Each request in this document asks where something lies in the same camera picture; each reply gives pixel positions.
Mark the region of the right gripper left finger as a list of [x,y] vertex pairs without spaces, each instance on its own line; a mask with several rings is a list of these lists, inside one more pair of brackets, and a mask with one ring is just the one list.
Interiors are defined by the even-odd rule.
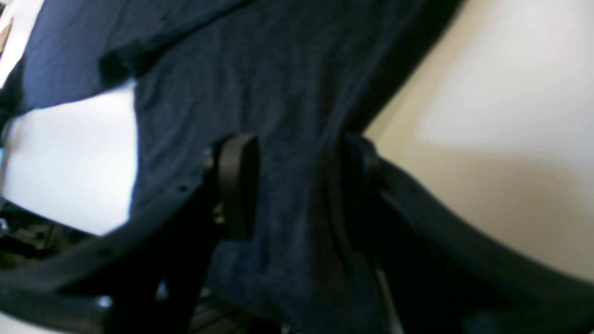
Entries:
[[1,274],[1,313],[60,333],[184,334],[219,239],[250,239],[260,145],[228,135],[129,222]]

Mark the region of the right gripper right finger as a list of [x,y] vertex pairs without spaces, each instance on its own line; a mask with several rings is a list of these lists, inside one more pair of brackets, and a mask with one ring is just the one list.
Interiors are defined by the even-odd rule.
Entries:
[[591,334],[593,284],[469,226],[360,135],[342,142],[344,224],[404,334]]

